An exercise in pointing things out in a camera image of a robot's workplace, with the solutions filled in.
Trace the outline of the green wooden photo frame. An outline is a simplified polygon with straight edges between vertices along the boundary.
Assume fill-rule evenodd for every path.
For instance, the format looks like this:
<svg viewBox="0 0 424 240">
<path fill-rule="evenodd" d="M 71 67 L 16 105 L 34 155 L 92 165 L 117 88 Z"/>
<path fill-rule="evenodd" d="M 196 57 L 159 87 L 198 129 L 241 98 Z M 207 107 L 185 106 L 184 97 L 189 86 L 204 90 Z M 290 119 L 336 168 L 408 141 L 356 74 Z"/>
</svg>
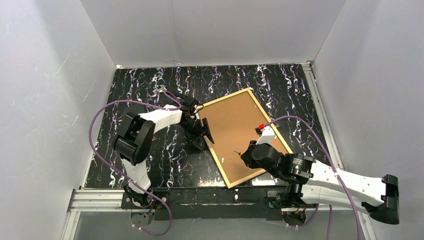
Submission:
<svg viewBox="0 0 424 240">
<path fill-rule="evenodd" d="M 255 129 L 271 120 L 250 88 L 204 103 L 199 116 L 207 119 L 213 141 L 206 144 L 227 188 L 266 173 L 247 167 L 239 156 L 258 140 Z"/>
</svg>

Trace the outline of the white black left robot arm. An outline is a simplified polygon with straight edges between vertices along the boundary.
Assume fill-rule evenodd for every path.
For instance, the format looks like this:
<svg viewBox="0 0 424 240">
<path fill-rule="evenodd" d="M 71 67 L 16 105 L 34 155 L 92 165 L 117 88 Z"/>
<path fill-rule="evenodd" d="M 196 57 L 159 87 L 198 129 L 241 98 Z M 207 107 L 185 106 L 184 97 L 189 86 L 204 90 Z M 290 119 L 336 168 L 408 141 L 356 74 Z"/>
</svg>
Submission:
<svg viewBox="0 0 424 240">
<path fill-rule="evenodd" d="M 181 104 L 181 109 L 168 104 L 163 109 L 151 112 L 129 110 L 113 142 L 113 148 L 130 177 L 124 191 L 142 207 L 146 207 L 153 200 L 153 197 L 146 193 L 151 186 L 146 159 L 155 133 L 171 125 L 179 125 L 185 130 L 187 141 L 191 146 L 200 151 L 203 150 L 204 137 L 211 143 L 214 142 L 208 120 L 199 117 L 197 111 L 199 101 L 192 96 L 181 94 L 176 98 Z"/>
</svg>

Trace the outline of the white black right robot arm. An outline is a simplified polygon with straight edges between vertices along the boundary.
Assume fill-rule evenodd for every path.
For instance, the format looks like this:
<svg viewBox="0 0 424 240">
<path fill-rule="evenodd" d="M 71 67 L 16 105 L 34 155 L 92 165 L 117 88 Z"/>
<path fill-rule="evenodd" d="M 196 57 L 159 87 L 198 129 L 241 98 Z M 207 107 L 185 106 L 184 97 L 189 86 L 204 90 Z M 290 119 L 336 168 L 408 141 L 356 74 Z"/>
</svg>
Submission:
<svg viewBox="0 0 424 240">
<path fill-rule="evenodd" d="M 240 158 L 247 167 L 288 183 L 286 191 L 266 197 L 270 208 L 324 204 L 357 210 L 380 223 L 400 223 L 399 180 L 394 175 L 367 177 L 334 170 L 312 157 L 282 153 L 254 140 Z"/>
</svg>

